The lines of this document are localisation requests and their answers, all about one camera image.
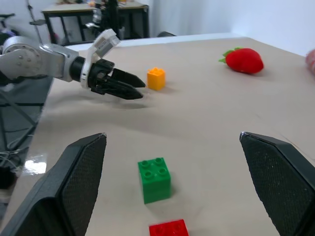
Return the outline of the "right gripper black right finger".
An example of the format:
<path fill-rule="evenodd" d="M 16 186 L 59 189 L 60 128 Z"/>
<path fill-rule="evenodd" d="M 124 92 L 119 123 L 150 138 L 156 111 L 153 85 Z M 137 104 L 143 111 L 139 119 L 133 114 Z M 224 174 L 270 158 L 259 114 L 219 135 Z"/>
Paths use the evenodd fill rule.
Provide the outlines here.
<path fill-rule="evenodd" d="M 290 143 L 250 132 L 240 134 L 259 199 L 282 236 L 315 234 L 315 168 Z"/>

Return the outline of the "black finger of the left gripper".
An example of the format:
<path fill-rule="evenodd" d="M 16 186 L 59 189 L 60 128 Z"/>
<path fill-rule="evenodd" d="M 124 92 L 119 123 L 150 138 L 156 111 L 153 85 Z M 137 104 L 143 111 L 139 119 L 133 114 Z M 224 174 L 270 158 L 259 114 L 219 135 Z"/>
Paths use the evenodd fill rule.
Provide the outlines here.
<path fill-rule="evenodd" d="M 145 88 L 146 84 L 136 75 L 114 68 L 112 79 L 131 85 L 135 88 Z"/>
<path fill-rule="evenodd" d="M 106 81 L 102 85 L 102 92 L 125 100 L 136 100 L 143 98 L 143 94 L 136 88 L 119 81 Z"/>

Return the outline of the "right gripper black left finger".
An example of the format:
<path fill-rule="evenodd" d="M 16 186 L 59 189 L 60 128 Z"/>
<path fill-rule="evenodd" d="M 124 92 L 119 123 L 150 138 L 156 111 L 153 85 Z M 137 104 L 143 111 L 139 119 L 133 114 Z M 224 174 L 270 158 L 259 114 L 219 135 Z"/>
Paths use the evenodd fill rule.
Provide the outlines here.
<path fill-rule="evenodd" d="M 106 134 L 79 139 L 32 187 L 2 236 L 85 235 L 101 179 Z"/>

